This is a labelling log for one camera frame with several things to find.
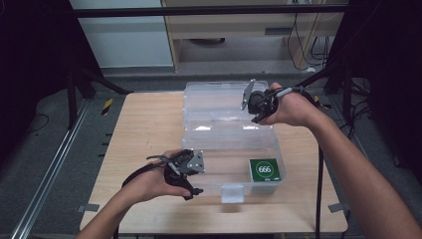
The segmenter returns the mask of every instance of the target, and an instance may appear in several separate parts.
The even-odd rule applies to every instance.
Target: clear plastic container
[[[251,122],[242,111],[250,82],[188,83],[184,91],[183,148],[202,149],[205,173],[189,177],[203,195],[221,195],[222,202],[243,202],[256,193],[272,193],[285,177],[279,141],[272,126]],[[264,91],[256,82],[253,91]],[[280,178],[254,181],[250,159],[275,158]]]

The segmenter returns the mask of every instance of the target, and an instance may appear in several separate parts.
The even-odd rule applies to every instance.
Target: wall
[[[161,7],[159,0],[71,0],[74,9]],[[80,19],[100,67],[172,67],[163,17]]]

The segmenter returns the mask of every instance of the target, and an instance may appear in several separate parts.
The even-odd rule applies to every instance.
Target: floor
[[[252,78],[292,86],[306,79],[312,71],[319,70],[318,67],[308,71],[297,70],[290,61],[281,38],[226,39],[223,44],[187,40],[183,43],[180,63],[177,73],[145,73],[124,78],[110,76],[108,79],[136,92],[182,91],[190,81],[248,81]],[[9,238],[20,222],[26,223],[29,238],[73,238],[78,233],[83,215],[78,209],[89,200],[107,143],[124,102],[124,96],[101,85],[94,85],[98,91],[94,99],[87,101],[78,97],[79,109],[86,110],[80,112],[83,120],[73,135],[67,134],[68,105],[65,91],[39,102],[37,114],[27,135],[11,155],[13,163],[1,170],[0,238]],[[318,92],[322,86],[323,81],[318,81],[312,85],[312,89]],[[340,97],[320,98],[325,104],[331,105],[331,109],[323,110],[342,126]],[[108,99],[113,99],[113,103],[108,114],[102,116],[101,112]],[[362,100],[361,97],[353,98],[356,105]],[[349,130],[347,126],[343,129],[345,133]],[[65,138],[69,138],[69,148],[61,148]],[[379,126],[370,118],[370,112],[356,121],[353,140],[391,181],[422,224],[420,184],[409,170],[394,166],[394,155],[382,137]],[[61,153],[61,159],[57,159],[57,152]],[[52,165],[56,165],[57,170],[52,170]],[[52,172],[49,174],[52,180],[47,182],[46,172]],[[345,202],[335,177],[333,174],[330,176],[340,201]],[[48,190],[40,192],[39,185],[45,185]],[[34,217],[26,217],[26,212],[34,213]],[[267,238],[269,235],[249,236]],[[288,239],[307,236],[314,235],[270,235],[272,238]],[[322,235],[322,238],[340,237],[340,233]],[[352,215],[345,238],[363,238]]]

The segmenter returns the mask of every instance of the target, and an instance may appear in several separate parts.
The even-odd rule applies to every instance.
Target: wooden table
[[[102,209],[145,158],[179,148],[183,138],[183,93],[137,93],[126,97],[89,204]],[[217,196],[162,196],[134,205],[119,232],[129,234],[206,234],[314,232],[317,200],[317,142],[304,127],[275,125],[286,179],[271,195],[246,196],[243,204],[221,204]],[[347,228],[341,211],[327,206],[338,202],[324,169],[321,232]],[[86,211],[84,228],[96,215]]]

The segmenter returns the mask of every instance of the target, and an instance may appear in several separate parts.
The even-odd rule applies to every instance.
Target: hand
[[[171,157],[178,152],[180,152],[180,149],[169,150],[164,155]],[[164,179],[164,168],[156,167],[134,178],[117,195],[129,207],[135,203],[148,201],[157,196],[190,196],[191,194],[186,188],[167,184]]]
[[[277,83],[272,83],[270,90],[280,88]],[[293,126],[310,127],[315,117],[323,116],[305,97],[298,93],[289,93],[279,98],[277,111],[269,117],[262,119],[259,124],[268,125],[284,122]]]

